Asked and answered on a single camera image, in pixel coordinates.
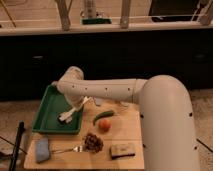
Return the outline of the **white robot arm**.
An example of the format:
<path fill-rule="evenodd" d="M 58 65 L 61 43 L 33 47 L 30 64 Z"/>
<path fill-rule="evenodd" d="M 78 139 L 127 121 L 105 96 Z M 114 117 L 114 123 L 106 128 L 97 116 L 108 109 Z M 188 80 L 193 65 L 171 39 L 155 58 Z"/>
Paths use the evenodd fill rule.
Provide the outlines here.
<path fill-rule="evenodd" d="M 86 80 L 80 68 L 71 66 L 56 87 L 75 107 L 85 96 L 137 104 L 145 171 L 200 171 L 192 102 L 177 78 Z"/>

